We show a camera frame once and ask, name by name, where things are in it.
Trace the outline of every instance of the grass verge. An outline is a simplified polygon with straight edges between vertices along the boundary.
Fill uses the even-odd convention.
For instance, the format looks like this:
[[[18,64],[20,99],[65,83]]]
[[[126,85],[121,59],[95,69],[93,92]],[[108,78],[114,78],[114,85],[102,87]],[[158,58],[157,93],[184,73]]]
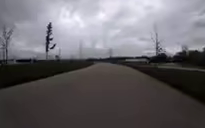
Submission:
[[[146,73],[205,104],[205,72],[125,64]]]
[[[69,72],[92,65],[91,62],[39,62],[0,66],[0,89]]]

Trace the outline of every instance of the cloud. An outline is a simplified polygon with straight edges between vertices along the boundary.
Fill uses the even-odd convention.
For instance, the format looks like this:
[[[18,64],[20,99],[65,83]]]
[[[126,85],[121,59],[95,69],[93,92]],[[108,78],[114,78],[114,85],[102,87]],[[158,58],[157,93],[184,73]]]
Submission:
[[[43,56],[49,22],[65,58],[78,57],[81,41],[85,57],[107,56],[109,48],[151,55],[154,24],[167,52],[205,46],[205,0],[0,0],[0,32],[15,27],[11,56]]]

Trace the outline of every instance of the bare tree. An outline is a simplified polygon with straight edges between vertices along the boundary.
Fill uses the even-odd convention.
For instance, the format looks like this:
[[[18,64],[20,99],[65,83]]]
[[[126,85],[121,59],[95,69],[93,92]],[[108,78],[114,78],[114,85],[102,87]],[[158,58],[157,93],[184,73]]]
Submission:
[[[159,54],[164,52],[164,49],[161,47],[161,40],[159,39],[159,33],[156,25],[154,25],[154,34],[155,37],[153,36],[153,34],[151,34],[151,39],[155,43],[156,56],[158,56]]]
[[[48,52],[55,48],[56,44],[51,45],[51,41],[53,40],[52,36],[52,23],[50,22],[47,26],[47,35],[46,35],[46,44],[45,44],[45,52],[46,52],[46,60],[48,59]]]
[[[13,35],[13,28],[3,27],[2,35],[0,36],[0,47],[3,50],[3,61],[7,64],[8,61],[8,47]]]

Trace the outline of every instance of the sky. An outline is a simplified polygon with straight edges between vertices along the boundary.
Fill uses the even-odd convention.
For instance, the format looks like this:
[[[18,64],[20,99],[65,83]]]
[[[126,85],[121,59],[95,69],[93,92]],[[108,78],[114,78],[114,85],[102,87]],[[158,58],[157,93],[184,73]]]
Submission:
[[[154,55],[154,26],[168,54],[205,47],[205,0],[0,0],[10,58],[44,58],[49,22],[62,58]]]

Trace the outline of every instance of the road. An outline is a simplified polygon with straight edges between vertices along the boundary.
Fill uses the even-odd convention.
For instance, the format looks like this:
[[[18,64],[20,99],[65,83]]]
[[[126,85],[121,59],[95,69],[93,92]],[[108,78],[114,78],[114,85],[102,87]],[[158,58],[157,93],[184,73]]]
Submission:
[[[0,90],[0,128],[205,128],[205,106],[134,69],[101,63]]]
[[[199,67],[182,67],[175,63],[167,63],[158,66],[159,68],[166,68],[166,69],[178,69],[178,70],[187,70],[187,71],[198,71],[198,72],[205,72],[205,69]]]

